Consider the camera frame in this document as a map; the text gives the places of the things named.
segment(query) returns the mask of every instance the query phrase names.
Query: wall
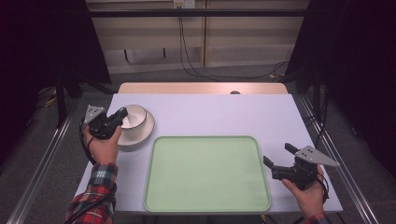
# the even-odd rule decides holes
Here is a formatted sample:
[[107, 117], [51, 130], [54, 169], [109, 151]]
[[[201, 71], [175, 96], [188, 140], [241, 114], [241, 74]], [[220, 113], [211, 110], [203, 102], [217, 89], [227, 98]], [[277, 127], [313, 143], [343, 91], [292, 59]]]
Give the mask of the wall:
[[[89, 9], [173, 8], [173, 1], [86, 0]], [[305, 9], [308, 0], [196, 0], [197, 8]], [[102, 50], [179, 48], [178, 18], [94, 18]], [[239, 64], [288, 61], [303, 18], [183, 18], [186, 43], [201, 66], [227, 65], [224, 55], [246, 54]]]

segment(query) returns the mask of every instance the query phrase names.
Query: red plaid shirt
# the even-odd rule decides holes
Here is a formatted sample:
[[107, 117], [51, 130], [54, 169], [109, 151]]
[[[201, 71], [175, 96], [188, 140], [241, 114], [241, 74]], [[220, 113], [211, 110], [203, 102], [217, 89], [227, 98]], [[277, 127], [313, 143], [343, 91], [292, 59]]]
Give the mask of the red plaid shirt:
[[[118, 170], [118, 166], [113, 163], [96, 163], [92, 167], [91, 178], [87, 189], [84, 193], [76, 196], [73, 202], [71, 202], [67, 210], [66, 219], [77, 213], [81, 208], [107, 195], [116, 183]], [[87, 211], [73, 223], [113, 223], [115, 206], [116, 199], [113, 197]]]
[[331, 223], [332, 222], [324, 213], [319, 213], [317, 215], [314, 215], [305, 222], [305, 224], [331, 224]]

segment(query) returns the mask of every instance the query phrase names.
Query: black cable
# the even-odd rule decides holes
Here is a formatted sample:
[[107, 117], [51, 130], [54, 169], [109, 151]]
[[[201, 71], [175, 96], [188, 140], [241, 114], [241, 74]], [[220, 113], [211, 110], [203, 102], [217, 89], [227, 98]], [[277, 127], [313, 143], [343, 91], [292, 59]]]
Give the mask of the black cable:
[[[264, 74], [264, 75], [255, 76], [255, 77], [235, 77], [235, 76], [216, 76], [216, 75], [204, 76], [204, 75], [200, 74], [199, 72], [197, 72], [197, 71], [194, 69], [194, 67], [192, 66], [192, 64], [191, 64], [190, 57], [189, 57], [189, 53], [187, 52], [186, 40], [185, 40], [185, 37], [184, 37], [183, 19], [182, 19], [181, 17], [178, 18], [178, 23], [179, 23], [179, 32], [180, 32], [180, 60], [181, 60], [181, 65], [183, 66], [183, 69], [184, 69], [189, 75], [192, 75], [192, 76], [194, 76], [194, 77], [206, 77], [206, 78], [209, 78], [209, 79], [214, 80], [214, 81], [217, 81], [217, 82], [219, 82], [219, 80], [214, 79], [214, 77], [226, 77], [226, 78], [227, 78], [227, 77], [232, 77], [232, 78], [259, 78], [259, 77], [267, 77], [267, 76], [270, 76], [271, 74], [273, 74], [277, 69], [281, 68], [283, 64], [288, 63], [288, 62], [276, 63], [276, 64], [274, 65], [274, 69], [273, 69], [271, 72], [269, 72], [269, 73], [267, 73], [267, 74]], [[191, 69], [192, 69], [197, 75], [190, 73], [190, 72], [187, 70], [187, 68], [184, 66], [183, 57], [182, 57], [182, 48], [183, 48], [182, 46], [183, 46], [183, 44], [184, 44], [184, 51], [186, 52], [186, 56], [187, 56], [187, 61], [189, 62], [189, 65], [190, 65]]]
[[346, 222], [344, 221], [343, 217], [341, 217], [341, 214], [340, 213], [336, 213], [336, 214], [337, 214], [338, 218], [340, 218], [341, 222], [343, 224], [346, 224]]
[[[184, 71], [186, 71], [189, 75], [194, 76], [194, 77], [205, 77], [205, 78], [208, 78], [208, 79], [210, 79], [210, 80], [219, 82], [219, 80], [216, 80], [216, 79], [214, 79], [214, 78], [212, 78], [212, 77], [208, 77], [208, 76], [203, 76], [203, 75], [201, 75], [199, 72], [197, 72], [197, 71], [193, 68], [193, 66], [192, 66], [192, 64], [191, 64], [191, 61], [190, 61], [189, 53], [187, 52], [186, 40], [185, 40], [185, 38], [184, 38], [183, 19], [182, 19], [181, 17], [178, 18], [178, 26], [179, 26], [179, 33], [180, 33], [180, 35], [179, 35], [179, 37], [180, 37], [180, 60], [181, 60], [181, 65], [183, 66]], [[189, 71], [187, 70], [187, 68], [184, 66], [184, 63], [183, 63], [183, 54], [182, 54], [183, 43], [184, 43], [184, 51], [186, 52], [187, 60], [188, 60], [188, 62], [189, 62], [189, 64], [190, 64], [190, 67], [192, 68], [192, 70], [193, 70], [197, 75], [195, 75], [195, 74], [189, 72]]]
[[[318, 175], [320, 175], [323, 178], [323, 180], [320, 180], [318, 177], [316, 177], [315, 180], [318, 181], [318, 183], [323, 188], [323, 204], [325, 204], [326, 201], [329, 199], [329, 183], [327, 182], [327, 180], [324, 177], [324, 175], [319, 174], [319, 173], [318, 173]], [[303, 220], [304, 220], [304, 217], [299, 217], [297, 220], [295, 220], [293, 222], [293, 224], [301, 223]]]
[[285, 63], [289, 63], [289, 61], [280, 62], [280, 63], [274, 64], [274, 67], [273, 67], [273, 70], [274, 70], [274, 79], [273, 79], [272, 82], [275, 82], [275, 81], [276, 81], [276, 70], [279, 69], [279, 68], [281, 68], [281, 67], [283, 66], [283, 64], [285, 64]]
[[301, 223], [304, 220], [304, 217], [299, 217], [297, 220], [293, 222], [293, 224]]
[[283, 76], [277, 82], [287, 83], [292, 82], [297, 79], [298, 76], [303, 76], [306, 73], [306, 70], [309, 68], [309, 63], [303, 64], [301, 67], [293, 71], [290, 75]]
[[[327, 110], [327, 105], [326, 104], [328, 103], [329, 99], [330, 99], [330, 94], [326, 90], [325, 100], [324, 100], [324, 102], [323, 102], [323, 104], [321, 106], [321, 109], [320, 109], [320, 115], [324, 114], [325, 111]], [[302, 117], [302, 119], [316, 119], [316, 116], [315, 115], [306, 116], [306, 117]]]
[[85, 146], [85, 142], [84, 142], [84, 134], [82, 134], [82, 125], [84, 124], [84, 119], [82, 118], [81, 122], [78, 125], [78, 137], [79, 137], [79, 142], [82, 145], [82, 148], [84, 149], [85, 155], [87, 156], [88, 160], [92, 163], [92, 165], [96, 164], [96, 160], [93, 158], [93, 156], [91, 155], [91, 152], [89, 150], [89, 144], [92, 141], [92, 139], [90, 140], [90, 142], [88, 143], [87, 146]]
[[124, 58], [125, 58], [125, 61], [126, 61], [127, 63], [131, 63], [131, 62], [129, 62], [129, 59], [128, 59], [128, 52], [126, 52], [126, 49], [124, 50]]
[[330, 98], [329, 93], [327, 93], [327, 91], [326, 91], [325, 100], [324, 100], [324, 103], [323, 103], [323, 105], [324, 105], [323, 120], [320, 123], [321, 127], [320, 127], [320, 131], [318, 133], [317, 141], [315, 142], [315, 147], [318, 147], [319, 138], [322, 136], [322, 134], [323, 134], [323, 132], [325, 130], [326, 119], [327, 119], [327, 108], [328, 108], [328, 105], [329, 105], [329, 98]]
[[266, 217], [268, 217], [272, 222], [274, 222], [275, 224], [277, 224], [277, 222], [269, 215], [265, 215]]
[[305, 125], [305, 128], [307, 128], [309, 125], [313, 124], [314, 121], [316, 120], [315, 116], [308, 116], [308, 117], [303, 117], [303, 122]]
[[268, 77], [271, 76], [277, 69], [279, 69], [281, 66], [277, 67], [276, 69], [273, 69], [271, 72], [266, 73], [264, 75], [259, 75], [259, 76], [255, 76], [255, 77], [235, 77], [235, 76], [216, 76], [216, 75], [211, 75], [211, 76], [206, 76], [206, 77], [233, 77], [233, 78], [246, 78], [246, 79], [250, 79], [250, 78], [259, 78], [259, 77]]

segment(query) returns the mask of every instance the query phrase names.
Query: green tray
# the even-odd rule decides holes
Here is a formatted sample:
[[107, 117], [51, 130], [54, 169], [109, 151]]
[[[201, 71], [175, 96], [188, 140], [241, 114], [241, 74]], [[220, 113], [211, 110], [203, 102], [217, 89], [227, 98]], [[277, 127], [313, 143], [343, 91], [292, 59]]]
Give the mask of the green tray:
[[250, 136], [155, 140], [145, 207], [151, 212], [262, 212], [271, 205], [262, 156]]

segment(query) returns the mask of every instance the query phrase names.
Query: dark background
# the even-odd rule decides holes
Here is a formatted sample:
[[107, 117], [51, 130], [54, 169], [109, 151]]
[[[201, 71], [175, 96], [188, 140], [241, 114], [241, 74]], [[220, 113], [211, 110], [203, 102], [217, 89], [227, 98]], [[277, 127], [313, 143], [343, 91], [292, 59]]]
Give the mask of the dark background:
[[35, 111], [38, 92], [77, 83], [73, 74], [110, 82], [92, 20], [66, 11], [87, 11], [85, 1], [1, 1], [0, 72], [2, 125], [0, 164]]
[[328, 14], [304, 18], [287, 75], [306, 91], [315, 80], [396, 176], [396, 4], [393, 1], [317, 1]]

